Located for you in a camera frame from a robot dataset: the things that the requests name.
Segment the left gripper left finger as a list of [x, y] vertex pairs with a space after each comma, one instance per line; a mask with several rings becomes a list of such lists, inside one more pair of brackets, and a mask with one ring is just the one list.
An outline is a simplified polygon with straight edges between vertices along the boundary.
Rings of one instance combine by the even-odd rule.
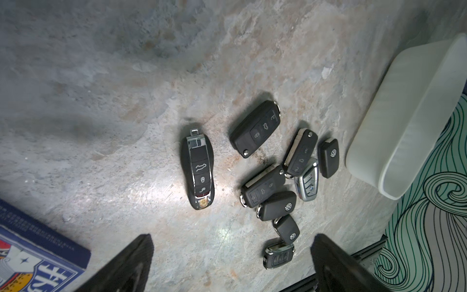
[[154, 253], [152, 237], [141, 234], [101, 268], [78, 292], [143, 292]]

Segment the black key with chrome trim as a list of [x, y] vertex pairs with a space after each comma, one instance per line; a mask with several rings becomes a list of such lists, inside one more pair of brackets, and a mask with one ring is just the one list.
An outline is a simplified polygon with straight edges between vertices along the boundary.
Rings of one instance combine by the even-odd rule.
[[267, 240], [263, 246], [263, 267], [272, 270], [293, 260], [295, 246], [287, 244], [280, 238]]

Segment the silver BMW key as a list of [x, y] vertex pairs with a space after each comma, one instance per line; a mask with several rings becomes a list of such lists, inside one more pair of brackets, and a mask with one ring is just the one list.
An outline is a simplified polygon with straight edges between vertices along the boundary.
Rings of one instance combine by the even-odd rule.
[[319, 187], [319, 162], [311, 158], [304, 173], [294, 179], [299, 198], [303, 201], [313, 201], [317, 197]]

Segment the black vw key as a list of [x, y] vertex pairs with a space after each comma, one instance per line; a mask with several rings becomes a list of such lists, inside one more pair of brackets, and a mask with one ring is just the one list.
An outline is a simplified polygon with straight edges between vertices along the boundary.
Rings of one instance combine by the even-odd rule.
[[258, 205], [257, 218], [261, 221], [279, 219], [293, 212], [296, 207], [297, 195], [293, 191], [273, 194]]
[[339, 169], [339, 142], [328, 138], [318, 146], [319, 168], [324, 178], [332, 177]]
[[293, 244], [300, 236], [300, 229], [291, 215], [286, 215], [273, 220], [272, 225], [279, 237], [287, 245]]

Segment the black chrome Porsche key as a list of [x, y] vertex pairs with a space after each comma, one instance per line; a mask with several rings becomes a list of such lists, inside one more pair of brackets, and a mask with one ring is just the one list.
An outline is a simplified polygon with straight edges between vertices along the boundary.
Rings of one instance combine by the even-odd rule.
[[208, 136], [197, 128], [181, 142], [181, 164], [192, 208], [209, 207], [215, 198], [214, 151]]

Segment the white storage box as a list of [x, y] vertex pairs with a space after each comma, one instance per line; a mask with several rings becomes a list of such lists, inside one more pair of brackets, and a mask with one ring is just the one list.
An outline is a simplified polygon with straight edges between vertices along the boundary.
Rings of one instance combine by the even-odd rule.
[[451, 117], [467, 81], [467, 36], [411, 47], [391, 63], [345, 165], [383, 196], [401, 198]]

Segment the blue playing card box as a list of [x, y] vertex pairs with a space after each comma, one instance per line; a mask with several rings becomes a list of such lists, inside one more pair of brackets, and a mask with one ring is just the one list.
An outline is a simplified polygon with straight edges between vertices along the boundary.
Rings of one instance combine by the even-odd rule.
[[90, 258], [90, 250], [1, 201], [2, 292], [60, 292]]

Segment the black flip key middle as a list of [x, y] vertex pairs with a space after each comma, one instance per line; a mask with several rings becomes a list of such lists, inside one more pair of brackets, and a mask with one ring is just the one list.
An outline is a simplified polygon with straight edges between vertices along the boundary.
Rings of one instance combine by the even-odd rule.
[[257, 174], [241, 188], [240, 203], [245, 208], [255, 208], [285, 184], [283, 167], [272, 164]]

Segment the black flip key with silver edge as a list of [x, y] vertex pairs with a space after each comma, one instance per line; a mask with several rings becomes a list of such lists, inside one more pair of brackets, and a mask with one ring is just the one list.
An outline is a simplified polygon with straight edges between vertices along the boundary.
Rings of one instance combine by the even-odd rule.
[[297, 177], [305, 171], [318, 141], [318, 135], [308, 128], [301, 128], [284, 161], [287, 178]]

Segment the black flip key upper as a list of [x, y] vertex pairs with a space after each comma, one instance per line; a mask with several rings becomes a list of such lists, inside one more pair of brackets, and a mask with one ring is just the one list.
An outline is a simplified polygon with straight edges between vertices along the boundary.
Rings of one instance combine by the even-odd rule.
[[248, 114], [230, 135], [232, 147], [249, 158], [280, 125], [281, 110], [276, 101], [266, 100]]

